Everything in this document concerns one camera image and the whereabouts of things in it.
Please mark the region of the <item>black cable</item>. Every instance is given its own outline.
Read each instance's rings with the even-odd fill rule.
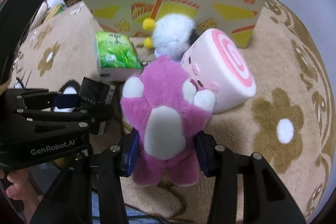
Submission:
[[[22,89],[25,88],[25,85],[23,84],[23,82],[21,81],[21,79],[19,77],[16,77],[16,81],[18,81],[18,83],[21,85]]]
[[[100,220],[100,217],[98,216],[92,216],[93,220]],[[162,220],[159,218],[153,217],[153,216],[129,216],[128,220],[133,220],[133,219],[151,219],[157,221],[158,224],[164,224]]]

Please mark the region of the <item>white plush toy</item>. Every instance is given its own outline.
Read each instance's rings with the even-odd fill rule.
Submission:
[[[183,14],[168,14],[156,22],[153,19],[145,20],[143,27],[145,30],[153,30],[152,38],[148,37],[145,41],[145,47],[154,47],[156,57],[169,55],[174,61],[180,62],[190,48],[189,38],[195,22]]]

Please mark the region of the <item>plush toy paw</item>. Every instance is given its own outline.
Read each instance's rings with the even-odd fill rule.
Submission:
[[[200,90],[194,97],[194,105],[202,110],[213,112],[216,96],[211,90]]]
[[[183,98],[187,102],[189,102],[190,104],[193,103],[196,92],[197,92],[196,86],[190,81],[190,79],[184,81],[182,86],[182,94]]]
[[[127,79],[123,88],[123,98],[141,98],[143,96],[143,83],[139,77]]]

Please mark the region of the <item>finger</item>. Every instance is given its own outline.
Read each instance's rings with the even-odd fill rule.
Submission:
[[[25,184],[29,178],[28,168],[10,172],[7,179],[11,183]]]
[[[14,200],[24,200],[26,193],[26,186],[25,185],[18,185],[13,184],[9,186],[6,190],[6,194],[9,198]]]

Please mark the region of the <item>screw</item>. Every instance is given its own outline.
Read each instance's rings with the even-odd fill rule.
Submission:
[[[86,122],[79,122],[79,123],[78,123],[78,126],[79,126],[79,127],[87,127],[88,124],[87,124]]]
[[[80,160],[83,157],[82,153],[77,153],[77,155],[75,156],[75,160]]]
[[[253,153],[253,157],[254,157],[256,160],[261,160],[262,155],[261,155],[260,153]]]
[[[224,152],[225,151],[225,146],[224,145],[221,145],[221,144],[218,144],[215,146],[215,149],[218,151],[218,152]]]
[[[110,150],[111,150],[112,152],[118,152],[118,151],[120,150],[120,146],[119,146],[119,145],[112,145],[112,146],[110,147]]]

